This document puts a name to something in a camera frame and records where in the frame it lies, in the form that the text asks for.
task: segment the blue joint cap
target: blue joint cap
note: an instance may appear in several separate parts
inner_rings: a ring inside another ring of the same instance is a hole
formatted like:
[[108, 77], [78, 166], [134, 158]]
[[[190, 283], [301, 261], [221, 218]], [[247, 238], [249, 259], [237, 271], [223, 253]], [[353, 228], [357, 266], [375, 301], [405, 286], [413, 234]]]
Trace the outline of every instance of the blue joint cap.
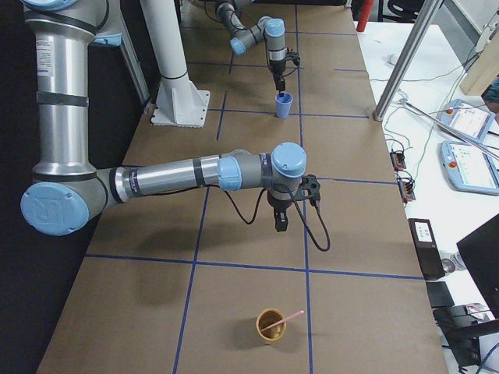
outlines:
[[21, 210], [28, 224], [54, 236], [81, 229], [90, 216], [87, 204], [76, 191], [52, 182], [29, 187], [21, 199]]
[[122, 44], [122, 33], [113, 35], [97, 35], [92, 42], [96, 47], [119, 47]]
[[236, 56], [244, 55], [246, 53], [246, 46], [237, 37], [233, 37], [230, 43]]
[[230, 156], [218, 160], [218, 185], [224, 191], [241, 189], [242, 174], [239, 162]]
[[265, 25], [265, 33], [269, 37], [281, 37], [285, 31], [284, 21], [280, 18], [270, 19]]
[[43, 10], [45, 12], [55, 12], [63, 10], [73, 5], [78, 0], [21, 0], [30, 9]]
[[285, 177], [300, 178], [305, 172], [306, 153], [298, 144], [279, 144], [272, 151], [271, 159], [275, 169]]

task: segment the pink straw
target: pink straw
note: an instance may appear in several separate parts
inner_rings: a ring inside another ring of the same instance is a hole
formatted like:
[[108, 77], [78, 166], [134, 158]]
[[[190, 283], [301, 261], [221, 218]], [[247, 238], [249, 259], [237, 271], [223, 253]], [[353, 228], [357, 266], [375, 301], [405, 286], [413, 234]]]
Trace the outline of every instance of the pink straw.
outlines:
[[276, 323], [272, 323], [270, 326], [265, 327], [264, 329], [260, 330], [260, 332], [264, 332], [265, 330], [271, 329], [274, 326], [280, 325], [281, 323], [288, 322], [290, 319], [293, 319], [297, 316], [301, 316], [305, 311], [300, 310], [299, 312], [293, 313], [288, 317], [285, 317], [281, 319], [280, 321], [277, 321]]

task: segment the red tube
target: red tube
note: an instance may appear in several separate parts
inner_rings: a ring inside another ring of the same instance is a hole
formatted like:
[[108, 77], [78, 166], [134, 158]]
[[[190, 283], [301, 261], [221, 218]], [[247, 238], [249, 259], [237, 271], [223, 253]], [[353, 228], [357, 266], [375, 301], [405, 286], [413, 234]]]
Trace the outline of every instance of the red tube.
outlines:
[[363, 33], [366, 29], [366, 24], [373, 10], [374, 0], [366, 0], [362, 6], [362, 14], [360, 15], [360, 21], [357, 23], [357, 31]]

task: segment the yellow cup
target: yellow cup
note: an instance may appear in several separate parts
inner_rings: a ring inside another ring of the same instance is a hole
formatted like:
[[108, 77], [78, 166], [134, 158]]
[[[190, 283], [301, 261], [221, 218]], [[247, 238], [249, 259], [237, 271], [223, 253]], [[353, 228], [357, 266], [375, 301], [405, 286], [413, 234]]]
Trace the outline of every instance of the yellow cup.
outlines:
[[277, 309], [265, 309], [257, 318], [257, 332], [265, 344], [273, 344], [282, 338], [286, 331], [286, 322], [280, 323], [271, 329], [261, 331], [272, 323], [276, 323], [284, 318], [284, 315]]

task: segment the white table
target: white table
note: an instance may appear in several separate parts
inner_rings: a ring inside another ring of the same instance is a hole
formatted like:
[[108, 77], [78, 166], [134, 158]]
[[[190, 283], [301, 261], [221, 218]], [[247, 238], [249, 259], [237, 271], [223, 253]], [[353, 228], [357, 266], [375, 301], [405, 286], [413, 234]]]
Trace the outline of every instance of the white table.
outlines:
[[[393, 65], [387, 62], [388, 56], [400, 54], [411, 28], [412, 25], [409, 24], [368, 23], [366, 31], [358, 34], [370, 79], [389, 78]], [[446, 74], [460, 65], [460, 61], [440, 28], [432, 25], [405, 74], [404, 80], [431, 79]], [[431, 81], [403, 82], [400, 89], [407, 94], [409, 103], [426, 113], [438, 111], [442, 104], [450, 101], [448, 94], [462, 72], [463, 69], [459, 68]], [[376, 101], [379, 100], [385, 86], [386, 82], [371, 80]], [[467, 97], [459, 88], [452, 98], [462, 98], [474, 105], [483, 104], [481, 97]], [[416, 177], [417, 164], [423, 154], [431, 123], [430, 120], [414, 115], [405, 109], [397, 110], [398, 106], [393, 104], [390, 107], [383, 123], [388, 129], [399, 132], [410, 140], [412, 149], [405, 152], [405, 162], [407, 170], [413, 177]], [[494, 123], [490, 130], [499, 132], [497, 123]], [[394, 135], [394, 138], [408, 147], [408, 141], [403, 137]], [[437, 152], [438, 145], [444, 140], [455, 139], [440, 132], [435, 125], [425, 156], [420, 163], [419, 173], [417, 173], [416, 201], [408, 203], [405, 208], [407, 218], [430, 220], [442, 258], [456, 253], [458, 251], [456, 243], [459, 240], [499, 213], [499, 197], [456, 192], [451, 189], [444, 177]], [[485, 144], [499, 146], [499, 138], [487, 136]], [[446, 281], [456, 305], [471, 302], [485, 305], [482, 295], [467, 271], [454, 272], [443, 280]], [[449, 372], [457, 372], [457, 364], [448, 350], [446, 359]]]

